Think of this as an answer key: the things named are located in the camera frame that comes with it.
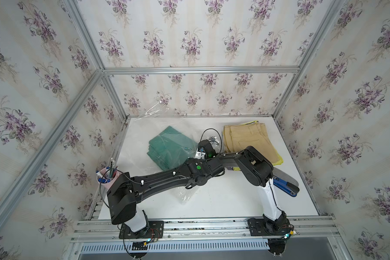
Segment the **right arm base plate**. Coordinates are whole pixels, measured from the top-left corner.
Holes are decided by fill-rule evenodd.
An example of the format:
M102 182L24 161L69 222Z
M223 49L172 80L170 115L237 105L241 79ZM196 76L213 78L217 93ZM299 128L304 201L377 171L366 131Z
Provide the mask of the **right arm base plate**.
M292 235L294 226L286 216L275 221L264 216L263 218L250 218L247 221L251 236L286 236Z

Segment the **blue stapler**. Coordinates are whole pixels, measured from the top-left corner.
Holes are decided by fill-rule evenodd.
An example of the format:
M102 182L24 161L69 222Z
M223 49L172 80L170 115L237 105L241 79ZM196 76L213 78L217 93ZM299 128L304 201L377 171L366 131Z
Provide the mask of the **blue stapler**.
M277 188L279 188L280 190L282 190L284 193L286 193L287 195L289 195L291 197L296 197L297 194L300 192L300 189L296 185L294 185L290 182L286 182L286 181L279 179L277 177L273 178L273 182Z

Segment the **pink pen cup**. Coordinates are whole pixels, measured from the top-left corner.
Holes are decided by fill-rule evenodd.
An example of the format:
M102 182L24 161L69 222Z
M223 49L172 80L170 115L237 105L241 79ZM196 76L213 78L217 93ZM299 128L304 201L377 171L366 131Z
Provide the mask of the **pink pen cup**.
M97 169L95 174L99 186L107 192L119 178L120 171L118 170L116 161L112 158L107 166Z

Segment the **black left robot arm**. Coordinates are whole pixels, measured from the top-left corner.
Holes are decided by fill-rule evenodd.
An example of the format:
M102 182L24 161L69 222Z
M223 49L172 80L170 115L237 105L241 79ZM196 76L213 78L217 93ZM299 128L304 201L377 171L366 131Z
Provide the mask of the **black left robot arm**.
M176 168L151 175L131 177L128 172L120 173L107 191L111 223L119 225L132 220L137 214L137 204L149 197L177 187L203 186L224 171L215 157L188 158Z

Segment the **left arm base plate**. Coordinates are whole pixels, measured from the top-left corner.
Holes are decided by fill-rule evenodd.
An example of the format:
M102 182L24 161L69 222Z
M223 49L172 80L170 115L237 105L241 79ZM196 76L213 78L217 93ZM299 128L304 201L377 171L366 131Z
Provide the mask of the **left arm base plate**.
M149 221L148 226L138 232L133 232L125 224L121 224L119 239L159 239L163 237L164 221Z

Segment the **teal garment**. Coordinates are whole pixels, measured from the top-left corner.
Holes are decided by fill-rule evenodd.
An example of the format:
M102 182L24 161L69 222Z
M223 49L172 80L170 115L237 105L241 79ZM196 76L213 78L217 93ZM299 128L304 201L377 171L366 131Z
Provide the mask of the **teal garment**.
M167 171L193 158L197 146L193 139L168 126L149 141L147 155L162 171Z

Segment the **clear plastic vacuum bag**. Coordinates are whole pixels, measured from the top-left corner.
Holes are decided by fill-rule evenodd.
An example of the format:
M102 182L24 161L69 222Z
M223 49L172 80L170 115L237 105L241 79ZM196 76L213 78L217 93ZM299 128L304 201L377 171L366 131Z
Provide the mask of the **clear plastic vacuum bag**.
M169 114L169 106L159 100L131 122L125 155L138 173L168 171L192 158L208 160L223 152L220 131L208 128L199 134L185 119L169 122Z

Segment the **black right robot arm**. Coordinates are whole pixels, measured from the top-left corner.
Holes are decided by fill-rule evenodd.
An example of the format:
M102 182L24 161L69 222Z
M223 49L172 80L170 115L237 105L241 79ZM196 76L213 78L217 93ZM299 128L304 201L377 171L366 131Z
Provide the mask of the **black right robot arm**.
M279 207L274 193L274 167L257 149L248 146L244 150L235 153L218 154L211 142L202 140L198 144L197 151L201 156L196 163L196 170L200 173L195 177L195 184L202 186L211 178L222 176L226 167L239 167L247 181L258 187L258 194L263 207L263 229L269 235L282 235L287 237L294 232L293 226L287 219L286 213Z

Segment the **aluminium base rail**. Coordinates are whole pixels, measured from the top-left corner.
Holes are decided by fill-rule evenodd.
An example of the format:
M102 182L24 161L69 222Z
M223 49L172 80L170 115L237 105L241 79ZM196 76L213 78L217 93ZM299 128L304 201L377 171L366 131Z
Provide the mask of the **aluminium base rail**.
M229 250L268 250L276 240L325 238L336 260L350 260L337 226L329 216L293 216L294 233L266 235L260 220L250 218L155 219L144 237L108 220L79 221L74 226L64 260L96 253L155 253Z

